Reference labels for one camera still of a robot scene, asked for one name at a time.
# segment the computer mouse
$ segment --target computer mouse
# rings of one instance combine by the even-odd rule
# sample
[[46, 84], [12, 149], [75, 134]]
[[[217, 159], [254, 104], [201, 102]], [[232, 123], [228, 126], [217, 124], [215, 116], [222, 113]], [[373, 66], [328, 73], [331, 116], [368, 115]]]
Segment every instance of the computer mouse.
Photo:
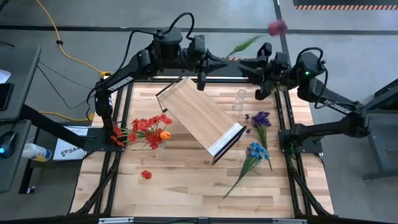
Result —
[[17, 133], [9, 131], [0, 136], [0, 158], [10, 158], [15, 151]]

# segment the pink object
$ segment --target pink object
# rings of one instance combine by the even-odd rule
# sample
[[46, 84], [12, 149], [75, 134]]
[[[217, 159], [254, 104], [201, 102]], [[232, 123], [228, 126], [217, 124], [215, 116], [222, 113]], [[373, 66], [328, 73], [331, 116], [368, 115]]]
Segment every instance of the pink object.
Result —
[[268, 29], [269, 29], [269, 35], [271, 36], [275, 36], [275, 35], [279, 35], [285, 32], [285, 30], [287, 30], [287, 26], [285, 21], [283, 20], [278, 20], [275, 22], [271, 22], [268, 25]]

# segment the wooden box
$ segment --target wooden box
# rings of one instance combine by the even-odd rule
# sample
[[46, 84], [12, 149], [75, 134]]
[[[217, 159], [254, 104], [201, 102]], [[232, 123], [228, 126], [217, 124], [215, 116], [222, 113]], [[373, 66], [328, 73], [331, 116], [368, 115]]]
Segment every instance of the wooden box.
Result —
[[157, 95], [198, 142], [213, 156], [215, 164], [239, 140], [246, 126], [241, 126], [222, 110], [188, 77], [164, 88]]

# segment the concrete floor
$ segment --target concrete floor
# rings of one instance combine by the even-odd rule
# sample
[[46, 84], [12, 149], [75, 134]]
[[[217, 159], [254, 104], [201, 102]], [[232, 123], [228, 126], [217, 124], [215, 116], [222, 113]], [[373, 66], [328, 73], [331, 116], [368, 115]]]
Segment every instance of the concrete floor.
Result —
[[[282, 17], [290, 29], [308, 30], [397, 30], [396, 11], [296, 11], [291, 0], [282, 0]], [[229, 51], [256, 34], [246, 29], [266, 29], [276, 19], [273, 0], [42, 0], [60, 26], [165, 27], [181, 12], [195, 15], [195, 27], [214, 28], [206, 35], [206, 46], [215, 55]], [[177, 25], [189, 27], [182, 19]], [[0, 12], [0, 23], [50, 25], [35, 1], [13, 0]], [[238, 28], [240, 33], [217, 33], [217, 29]], [[93, 86], [99, 75], [65, 58], [55, 44], [52, 31], [2, 30], [0, 40], [15, 45], [40, 45], [40, 61], [86, 86]], [[65, 49], [100, 70], [117, 69], [126, 46], [126, 32], [61, 32]], [[264, 42], [281, 50], [278, 37], [263, 37], [237, 57], [253, 57]], [[133, 37], [130, 53], [150, 42], [150, 37]], [[395, 35], [288, 35], [292, 59], [300, 50], [317, 46], [324, 49], [330, 73], [328, 87], [352, 100], [368, 101], [372, 94], [395, 80], [398, 40]], [[43, 68], [70, 106], [83, 101], [89, 91], [65, 81]], [[73, 118], [84, 118], [86, 106], [68, 110], [40, 73], [35, 74], [27, 104], [40, 111], [56, 111]], [[341, 119], [339, 113], [312, 108], [315, 123]], [[326, 176], [335, 213], [341, 217], [398, 222], [398, 178], [362, 181], [362, 175], [376, 171], [366, 139], [328, 136], [322, 140]], [[16, 195], [12, 190], [0, 194], [0, 220], [46, 217], [68, 212], [78, 176], [79, 163], [60, 164], [35, 170], [33, 195]]]

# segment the wooden table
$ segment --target wooden table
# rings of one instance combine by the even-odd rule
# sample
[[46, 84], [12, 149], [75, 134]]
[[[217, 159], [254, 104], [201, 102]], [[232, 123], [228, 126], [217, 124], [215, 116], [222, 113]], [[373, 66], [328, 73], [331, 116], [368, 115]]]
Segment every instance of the wooden table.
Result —
[[[155, 94], [164, 86], [166, 84], [135, 83], [127, 123], [135, 118], [161, 114]], [[279, 151], [277, 138], [280, 127], [275, 97], [271, 95], [257, 101], [254, 99], [256, 88], [252, 84], [206, 84], [205, 92], [237, 122], [248, 125], [248, 128], [250, 122], [244, 119], [245, 114], [254, 115], [258, 111], [271, 113], [272, 126], [267, 130], [267, 139], [273, 171], [268, 162], [262, 162], [223, 199], [236, 182], [246, 156], [245, 148], [256, 140], [255, 135], [243, 134], [212, 166], [212, 156], [173, 119], [174, 123], [167, 127], [172, 138], [158, 150], [152, 150], [149, 146], [142, 148], [143, 143], [127, 145], [119, 167], [112, 216], [293, 217], [285, 157]], [[234, 111], [232, 105], [240, 89], [246, 90], [248, 95], [243, 111]], [[296, 123], [312, 124], [308, 103], [297, 98], [295, 90], [291, 91], [290, 96]], [[102, 126], [101, 118], [95, 117], [93, 125]], [[95, 152], [83, 161], [71, 212], [78, 210], [97, 187], [103, 157], [103, 152]], [[325, 172], [319, 158], [303, 154], [302, 160], [309, 189], [325, 209], [333, 213]], [[143, 170], [152, 172], [150, 180], [141, 177]], [[298, 195], [300, 208], [304, 211], [301, 191], [298, 191]]]

